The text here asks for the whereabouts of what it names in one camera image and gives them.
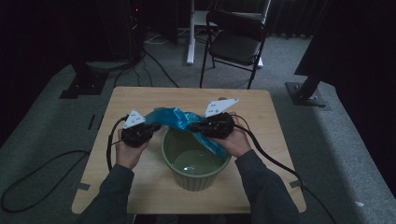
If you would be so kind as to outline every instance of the person's left hand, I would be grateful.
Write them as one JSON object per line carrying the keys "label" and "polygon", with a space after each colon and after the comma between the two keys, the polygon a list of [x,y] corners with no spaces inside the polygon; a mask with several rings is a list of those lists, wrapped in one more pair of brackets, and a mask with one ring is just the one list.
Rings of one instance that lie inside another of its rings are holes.
{"label": "person's left hand", "polygon": [[[119,139],[121,137],[122,129],[119,129]],[[116,143],[116,164],[124,166],[128,169],[134,169],[139,162],[140,155],[148,146],[149,140],[140,147],[130,147],[123,141]]]}

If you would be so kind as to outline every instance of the stand base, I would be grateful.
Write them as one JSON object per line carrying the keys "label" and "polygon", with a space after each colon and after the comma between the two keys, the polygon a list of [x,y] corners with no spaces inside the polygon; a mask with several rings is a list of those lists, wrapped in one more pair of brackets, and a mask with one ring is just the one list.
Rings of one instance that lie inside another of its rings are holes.
{"label": "stand base", "polygon": [[291,100],[295,105],[310,105],[318,106],[320,109],[331,110],[328,104],[323,100],[318,90],[315,90],[314,94],[308,100],[302,100],[299,97],[299,90],[303,86],[303,83],[299,82],[286,82],[286,88],[288,88]]}
{"label": "stand base", "polygon": [[106,84],[108,73],[92,72],[90,84],[81,85],[78,76],[75,76],[68,90],[63,91],[60,99],[77,99],[79,95],[100,95]]}

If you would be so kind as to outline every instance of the water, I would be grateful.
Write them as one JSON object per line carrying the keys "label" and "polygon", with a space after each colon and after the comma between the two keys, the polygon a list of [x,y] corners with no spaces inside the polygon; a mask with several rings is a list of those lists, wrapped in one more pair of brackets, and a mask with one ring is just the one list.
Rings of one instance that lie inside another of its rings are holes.
{"label": "water", "polygon": [[221,166],[221,162],[210,152],[189,150],[181,153],[173,165],[188,175],[206,175],[216,171]]}

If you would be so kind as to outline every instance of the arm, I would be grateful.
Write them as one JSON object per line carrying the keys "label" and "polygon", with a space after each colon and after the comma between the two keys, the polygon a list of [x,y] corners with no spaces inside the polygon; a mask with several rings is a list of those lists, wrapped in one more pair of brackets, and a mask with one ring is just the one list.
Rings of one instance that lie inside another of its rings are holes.
{"label": "arm", "polygon": [[[242,126],[236,116],[233,121]],[[300,223],[300,214],[282,179],[251,149],[244,131],[233,128],[225,139],[214,140],[237,158],[235,163],[250,203],[252,223]]]}
{"label": "arm", "polygon": [[133,179],[132,170],[115,164],[100,186],[99,194],[79,216],[77,223],[126,223]]}
{"label": "arm", "polygon": [[103,181],[99,194],[79,216],[77,223],[126,223],[128,196],[140,155],[149,142],[140,147],[116,144],[116,164]]}

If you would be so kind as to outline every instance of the gray sleeve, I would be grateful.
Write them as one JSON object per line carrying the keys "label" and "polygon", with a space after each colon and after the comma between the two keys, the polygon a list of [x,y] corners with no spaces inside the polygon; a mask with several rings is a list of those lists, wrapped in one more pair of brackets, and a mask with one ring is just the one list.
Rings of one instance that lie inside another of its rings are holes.
{"label": "gray sleeve", "polygon": [[127,203],[134,172],[114,165],[99,189],[99,194],[78,217],[77,223],[126,223]]}
{"label": "gray sleeve", "polygon": [[251,149],[236,161],[250,203],[252,223],[300,223],[300,214],[282,179]]}

